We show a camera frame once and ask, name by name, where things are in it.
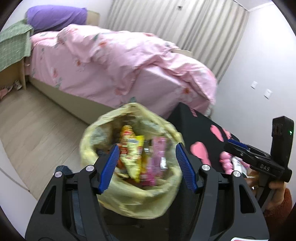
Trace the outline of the red sleeve right forearm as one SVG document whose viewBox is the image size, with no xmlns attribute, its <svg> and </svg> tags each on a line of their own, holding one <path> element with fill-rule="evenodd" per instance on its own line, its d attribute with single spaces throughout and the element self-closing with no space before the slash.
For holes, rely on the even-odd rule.
<svg viewBox="0 0 296 241">
<path fill-rule="evenodd" d="M 265 210 L 263 215 L 269 232 L 277 231 L 285 222 L 292 210 L 292 196 L 288 188 L 285 189 L 283 202 L 272 210 Z"/>
</svg>

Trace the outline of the person's right hand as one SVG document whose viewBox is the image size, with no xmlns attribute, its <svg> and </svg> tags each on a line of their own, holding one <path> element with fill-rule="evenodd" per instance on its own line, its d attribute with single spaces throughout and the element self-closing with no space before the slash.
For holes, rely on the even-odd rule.
<svg viewBox="0 0 296 241">
<path fill-rule="evenodd" d="M 254 195 L 257 193 L 259 187 L 259 173 L 249 168 L 247 170 L 248 178 L 245 180 L 248 186 L 252 189 Z M 283 181 L 272 181 L 269 183 L 269 188 L 274 191 L 271 200 L 266 205 L 266 210 L 273 210 L 280 206 L 284 201 L 286 184 Z"/>
</svg>

